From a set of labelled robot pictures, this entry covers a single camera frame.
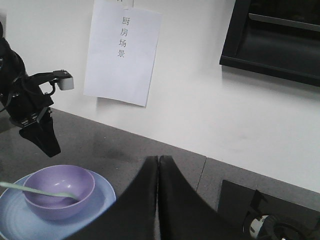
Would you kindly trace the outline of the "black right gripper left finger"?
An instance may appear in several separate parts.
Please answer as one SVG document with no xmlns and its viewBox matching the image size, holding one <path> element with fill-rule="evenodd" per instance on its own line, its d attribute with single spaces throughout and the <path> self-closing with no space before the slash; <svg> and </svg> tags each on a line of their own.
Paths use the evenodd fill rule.
<svg viewBox="0 0 320 240">
<path fill-rule="evenodd" d="M 158 192 L 158 157 L 148 156 L 121 196 L 68 240 L 153 240 Z"/>
</svg>

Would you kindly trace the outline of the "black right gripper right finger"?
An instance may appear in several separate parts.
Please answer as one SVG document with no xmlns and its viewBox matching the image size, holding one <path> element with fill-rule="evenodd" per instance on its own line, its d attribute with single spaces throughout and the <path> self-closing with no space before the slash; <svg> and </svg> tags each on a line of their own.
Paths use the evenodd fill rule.
<svg viewBox="0 0 320 240">
<path fill-rule="evenodd" d="M 192 188 L 171 156 L 159 159 L 158 218 L 162 240 L 248 240 Z"/>
</svg>

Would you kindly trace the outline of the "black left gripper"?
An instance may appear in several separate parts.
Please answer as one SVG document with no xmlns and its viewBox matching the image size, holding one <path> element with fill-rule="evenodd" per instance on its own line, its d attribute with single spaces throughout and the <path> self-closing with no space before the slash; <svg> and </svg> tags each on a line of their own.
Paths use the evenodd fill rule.
<svg viewBox="0 0 320 240">
<path fill-rule="evenodd" d="M 44 83 L 54 86 L 53 73 L 19 76 L 9 85 L 8 93 L 4 95 L 4 109 L 10 116 L 10 122 L 22 128 L 19 130 L 20 136 L 52 158 L 61 153 L 61 148 L 51 117 L 51 95 L 54 91 L 43 93 L 40 85 Z"/>
</svg>

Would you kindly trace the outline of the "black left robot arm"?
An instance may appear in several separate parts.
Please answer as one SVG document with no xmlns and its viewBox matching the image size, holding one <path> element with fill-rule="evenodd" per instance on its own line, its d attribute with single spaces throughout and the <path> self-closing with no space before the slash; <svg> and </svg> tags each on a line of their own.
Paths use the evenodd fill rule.
<svg viewBox="0 0 320 240">
<path fill-rule="evenodd" d="M 53 128 L 50 106 L 53 100 L 28 76 L 22 58 L 10 48 L 0 27 L 0 102 L 19 134 L 39 147 L 48 157 L 61 152 Z"/>
</svg>

